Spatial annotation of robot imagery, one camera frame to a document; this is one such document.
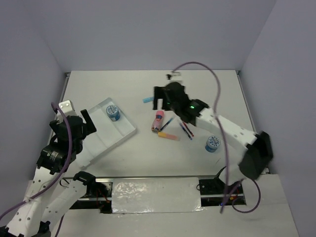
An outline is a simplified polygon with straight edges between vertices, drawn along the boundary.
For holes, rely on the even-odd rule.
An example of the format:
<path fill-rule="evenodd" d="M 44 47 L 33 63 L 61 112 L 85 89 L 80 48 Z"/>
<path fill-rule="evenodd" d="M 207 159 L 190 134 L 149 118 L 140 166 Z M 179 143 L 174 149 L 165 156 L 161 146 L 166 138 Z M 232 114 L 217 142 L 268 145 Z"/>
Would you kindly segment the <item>pink sticky notes tube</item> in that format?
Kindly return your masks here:
<path fill-rule="evenodd" d="M 164 111 L 162 110 L 157 111 L 155 115 L 155 119 L 151 126 L 151 131 L 153 133 L 158 133 L 160 131 L 163 118 L 164 118 Z"/>

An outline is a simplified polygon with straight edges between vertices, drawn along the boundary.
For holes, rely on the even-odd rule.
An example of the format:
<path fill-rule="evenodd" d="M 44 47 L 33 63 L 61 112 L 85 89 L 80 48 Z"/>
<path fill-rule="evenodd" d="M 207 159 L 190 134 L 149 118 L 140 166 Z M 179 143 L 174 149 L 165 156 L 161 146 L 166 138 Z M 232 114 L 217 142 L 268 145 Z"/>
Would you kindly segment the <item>blue round splash-lid container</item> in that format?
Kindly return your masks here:
<path fill-rule="evenodd" d="M 217 136 L 210 136 L 206 141 L 205 149 L 210 153 L 214 153 L 217 151 L 220 145 L 221 140 Z"/>

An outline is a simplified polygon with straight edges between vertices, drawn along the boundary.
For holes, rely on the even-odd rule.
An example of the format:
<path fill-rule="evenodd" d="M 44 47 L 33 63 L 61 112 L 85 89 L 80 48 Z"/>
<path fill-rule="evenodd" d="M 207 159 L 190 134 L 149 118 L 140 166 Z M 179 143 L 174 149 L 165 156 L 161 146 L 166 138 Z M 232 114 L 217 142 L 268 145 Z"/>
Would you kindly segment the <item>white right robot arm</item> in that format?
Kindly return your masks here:
<path fill-rule="evenodd" d="M 199 99 L 190 99 L 185 87 L 171 82 L 164 87 L 154 87 L 153 109 L 162 100 L 162 109 L 173 111 L 182 121 L 206 130 L 223 141 L 224 150 L 228 146 L 235 149 L 239 159 L 233 163 L 225 157 L 225 167 L 215 180 L 215 189 L 226 193 L 232 184 L 242 179 L 257 180 L 273 159 L 273 149 L 269 134 L 264 131 L 249 131 L 232 121 L 217 115 L 213 108 Z"/>

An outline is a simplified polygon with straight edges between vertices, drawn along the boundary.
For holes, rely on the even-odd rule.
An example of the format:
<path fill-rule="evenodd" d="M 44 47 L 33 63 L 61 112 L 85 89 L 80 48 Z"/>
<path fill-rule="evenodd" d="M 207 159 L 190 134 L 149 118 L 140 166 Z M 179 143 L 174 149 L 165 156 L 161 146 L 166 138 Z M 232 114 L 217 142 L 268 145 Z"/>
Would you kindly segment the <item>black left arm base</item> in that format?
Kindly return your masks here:
<path fill-rule="evenodd" d="M 71 181 L 81 181 L 84 186 L 84 195 L 80 197 L 70 210 L 97 209 L 102 214 L 112 214 L 112 182 L 98 182 L 96 177 L 85 171 L 80 171 L 73 178 L 63 178 L 68 183 L 63 186 L 68 188 Z"/>

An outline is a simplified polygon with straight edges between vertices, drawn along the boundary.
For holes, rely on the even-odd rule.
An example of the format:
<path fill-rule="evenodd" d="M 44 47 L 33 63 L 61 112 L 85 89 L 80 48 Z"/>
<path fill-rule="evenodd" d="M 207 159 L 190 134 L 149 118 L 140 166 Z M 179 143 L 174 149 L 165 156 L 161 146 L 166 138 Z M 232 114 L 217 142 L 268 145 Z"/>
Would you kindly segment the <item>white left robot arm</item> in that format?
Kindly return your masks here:
<path fill-rule="evenodd" d="M 15 210 L 16 214 L 1 227 L 2 237 L 49 237 L 56 226 L 61 226 L 64 215 L 80 197 L 96 193 L 95 176 L 80 171 L 66 189 L 50 201 L 69 165 L 83 150 L 83 140 L 97 131 L 87 110 L 82 110 L 81 116 L 67 115 L 62 108 L 54 111 L 60 116 L 49 124 L 55 134 L 40 153 L 23 201 L 5 211 L 8 214 Z"/>

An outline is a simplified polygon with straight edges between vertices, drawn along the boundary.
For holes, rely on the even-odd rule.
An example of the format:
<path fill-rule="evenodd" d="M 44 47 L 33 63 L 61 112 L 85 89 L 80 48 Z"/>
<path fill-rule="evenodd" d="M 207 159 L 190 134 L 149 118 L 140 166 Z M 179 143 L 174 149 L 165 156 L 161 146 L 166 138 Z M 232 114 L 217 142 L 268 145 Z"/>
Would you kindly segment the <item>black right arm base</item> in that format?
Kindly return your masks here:
<path fill-rule="evenodd" d="M 215 176 L 198 177 L 196 189 L 200 193 L 202 207 L 223 205 L 222 201 L 224 198 L 225 183 L 219 179 L 219 175 L 222 173 L 224 168 L 222 168 Z M 242 185 L 239 185 L 231 194 L 226 205 L 232 205 L 233 201 L 235 201 L 236 205 L 246 205 Z"/>

